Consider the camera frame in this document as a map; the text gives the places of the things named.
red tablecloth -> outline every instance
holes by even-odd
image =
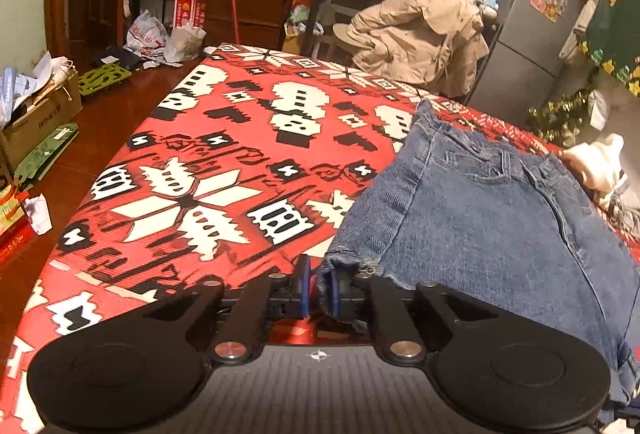
[[[221,46],[129,138],[60,237],[5,370],[3,434],[39,429],[26,370],[59,335],[210,277],[238,287],[265,271],[290,273],[302,252],[316,268],[354,199],[402,146],[422,96],[463,129],[548,153],[530,133],[398,82]],[[273,339],[348,336],[321,320],[278,324]]]

jeans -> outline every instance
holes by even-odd
[[[611,369],[607,406],[638,385],[640,279],[626,245],[555,155],[461,131],[428,101],[346,215],[319,268],[321,296],[335,267],[406,289],[436,281],[581,338]]]

gray refrigerator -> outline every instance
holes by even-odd
[[[466,104],[523,126],[540,108],[562,68],[559,53],[587,0],[497,0],[495,23],[485,23],[490,54]]]

denim waistband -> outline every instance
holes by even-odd
[[[528,180],[533,176],[549,187],[553,187],[562,178],[577,183],[555,154],[540,156],[521,153],[505,140],[491,142],[480,133],[462,131],[455,125],[437,118],[430,101],[420,103],[414,116],[414,125],[420,125],[431,137],[436,133],[442,133],[470,154],[492,164],[510,178]]]

silver bolt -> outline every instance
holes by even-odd
[[[214,351],[220,358],[235,360],[246,354],[246,347],[240,342],[222,342],[216,346]]]
[[[401,356],[402,358],[414,358],[418,356],[421,351],[422,348],[420,344],[408,340],[400,340],[399,342],[391,344],[391,352],[395,356]]]

